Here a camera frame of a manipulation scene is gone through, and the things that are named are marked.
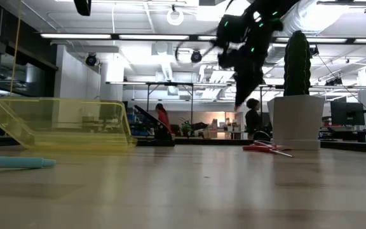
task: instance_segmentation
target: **white plant pot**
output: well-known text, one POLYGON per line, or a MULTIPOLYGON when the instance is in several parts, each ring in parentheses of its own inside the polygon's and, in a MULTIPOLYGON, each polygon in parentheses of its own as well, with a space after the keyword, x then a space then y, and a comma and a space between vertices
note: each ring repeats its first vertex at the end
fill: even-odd
POLYGON ((324 101, 310 95, 276 97, 269 101, 272 141, 296 150, 319 150, 324 101))

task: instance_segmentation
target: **person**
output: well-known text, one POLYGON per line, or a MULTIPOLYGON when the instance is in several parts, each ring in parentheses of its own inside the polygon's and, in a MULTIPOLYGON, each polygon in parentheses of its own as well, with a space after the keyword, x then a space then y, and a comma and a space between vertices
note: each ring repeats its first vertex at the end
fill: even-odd
POLYGON ((155 107, 156 112, 158 113, 158 120, 165 124, 165 126, 167 127, 167 129, 169 130, 170 133, 172 133, 172 129, 170 128, 170 123, 169 123, 169 117, 168 117, 168 113, 166 112, 165 108, 163 107, 162 104, 157 104, 155 107))
POLYGON ((249 99, 247 101, 247 108, 250 110, 245 115, 245 123, 247 124, 248 140, 254 139, 254 134, 260 123, 258 110, 261 108, 261 104, 256 99, 249 99))

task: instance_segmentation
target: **person in red shirt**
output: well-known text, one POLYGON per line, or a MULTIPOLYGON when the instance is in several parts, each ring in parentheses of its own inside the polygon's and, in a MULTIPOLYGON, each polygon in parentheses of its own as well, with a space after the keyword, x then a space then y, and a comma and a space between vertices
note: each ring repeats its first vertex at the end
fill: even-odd
POLYGON ((170 128, 168 113, 166 112, 163 105, 162 104, 157 104, 156 107, 155 107, 155 110, 156 110, 156 112, 158 112, 158 120, 161 123, 165 124, 165 126, 167 127, 169 132, 172 133, 172 130, 170 128))

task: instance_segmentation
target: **person in black clothing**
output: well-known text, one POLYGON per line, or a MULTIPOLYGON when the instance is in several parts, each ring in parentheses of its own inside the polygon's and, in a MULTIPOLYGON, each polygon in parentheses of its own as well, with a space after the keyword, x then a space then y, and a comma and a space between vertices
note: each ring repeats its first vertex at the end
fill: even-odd
POLYGON ((260 118, 257 111, 259 108, 261 108, 261 104, 256 99, 249 99, 247 101, 247 108, 250 110, 245 115, 245 122, 247 124, 248 139, 252 140, 254 139, 254 134, 260 123, 260 118))

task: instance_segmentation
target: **computer monitor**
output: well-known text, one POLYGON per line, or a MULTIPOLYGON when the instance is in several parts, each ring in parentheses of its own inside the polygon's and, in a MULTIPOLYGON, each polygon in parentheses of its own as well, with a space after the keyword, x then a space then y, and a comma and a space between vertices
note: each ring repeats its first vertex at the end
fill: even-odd
POLYGON ((331 102, 331 123, 336 125, 365 125, 363 104, 331 102))

